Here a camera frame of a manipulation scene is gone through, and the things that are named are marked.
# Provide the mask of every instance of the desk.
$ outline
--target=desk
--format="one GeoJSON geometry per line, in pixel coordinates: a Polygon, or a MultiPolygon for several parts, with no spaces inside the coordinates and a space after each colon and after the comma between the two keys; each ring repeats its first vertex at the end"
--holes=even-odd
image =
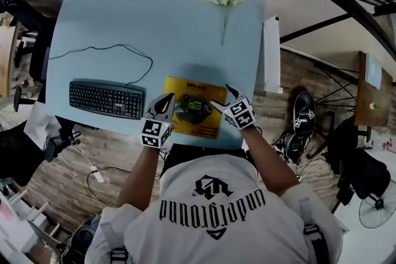
{"type": "Polygon", "coordinates": [[[366,55],[359,52],[359,85],[356,97],[355,125],[386,127],[392,105],[392,76],[382,69],[381,89],[376,89],[365,81],[366,55]],[[380,109],[370,109],[370,103],[380,109]]]}
{"type": "Polygon", "coordinates": [[[12,63],[19,34],[19,24],[10,27],[12,20],[8,14],[3,15],[3,25],[0,26],[0,96],[8,97],[11,77],[12,63]]]}
{"type": "MultiPolygon", "coordinates": [[[[64,0],[49,57],[89,46],[130,44],[153,59],[138,83],[148,102],[162,94],[166,76],[244,89],[252,98],[259,59],[263,0],[245,0],[229,13],[220,46],[221,12],[201,0],[64,0]]],[[[117,47],[86,50],[49,60],[46,104],[72,121],[127,135],[140,133],[140,122],[88,113],[69,106],[69,82],[100,79],[108,83],[137,80],[149,61],[117,47]]],[[[216,140],[173,134],[171,142],[217,148],[240,148],[240,133],[222,121],[216,140]]]]}

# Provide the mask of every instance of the electric fan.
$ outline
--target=electric fan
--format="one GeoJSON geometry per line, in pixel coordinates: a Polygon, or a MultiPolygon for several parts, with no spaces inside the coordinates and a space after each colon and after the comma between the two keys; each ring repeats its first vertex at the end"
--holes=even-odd
{"type": "Polygon", "coordinates": [[[396,210],[396,183],[390,180],[385,192],[380,196],[368,195],[361,201],[359,207],[360,223],[368,228],[375,229],[382,226],[396,210]]]}

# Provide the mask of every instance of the black keyboard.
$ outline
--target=black keyboard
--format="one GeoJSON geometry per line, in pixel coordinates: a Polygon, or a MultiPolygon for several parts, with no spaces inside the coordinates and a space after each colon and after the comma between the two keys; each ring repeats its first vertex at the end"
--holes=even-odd
{"type": "Polygon", "coordinates": [[[70,82],[70,106],[91,113],[126,119],[142,117],[144,93],[141,90],[95,82],[70,82]]]}

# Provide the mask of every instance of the power strip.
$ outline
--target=power strip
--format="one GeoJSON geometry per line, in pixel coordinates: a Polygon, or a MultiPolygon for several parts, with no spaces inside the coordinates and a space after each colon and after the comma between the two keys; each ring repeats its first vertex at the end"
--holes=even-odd
{"type": "Polygon", "coordinates": [[[95,165],[91,166],[91,171],[93,171],[92,174],[95,176],[98,182],[105,182],[105,179],[102,177],[102,175],[98,171],[98,168],[95,165]]]}

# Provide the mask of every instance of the logo on shirt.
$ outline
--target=logo on shirt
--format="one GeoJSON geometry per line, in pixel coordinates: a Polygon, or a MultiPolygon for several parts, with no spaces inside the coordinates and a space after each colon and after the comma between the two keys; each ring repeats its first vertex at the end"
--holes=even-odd
{"type": "MultiPolygon", "coordinates": [[[[223,190],[229,195],[232,194],[228,191],[228,187],[226,189],[223,187],[223,190]]],[[[188,206],[185,203],[161,200],[160,220],[167,219],[174,224],[194,229],[207,228],[207,234],[215,240],[219,240],[224,235],[228,225],[237,221],[245,221],[251,211],[264,205],[264,194],[260,189],[227,205],[218,205],[212,202],[209,206],[188,206]]]]}
{"type": "Polygon", "coordinates": [[[196,181],[196,189],[192,193],[193,196],[204,196],[207,200],[212,199],[216,194],[222,192],[229,197],[233,192],[228,190],[228,184],[216,177],[205,175],[196,181]]]}

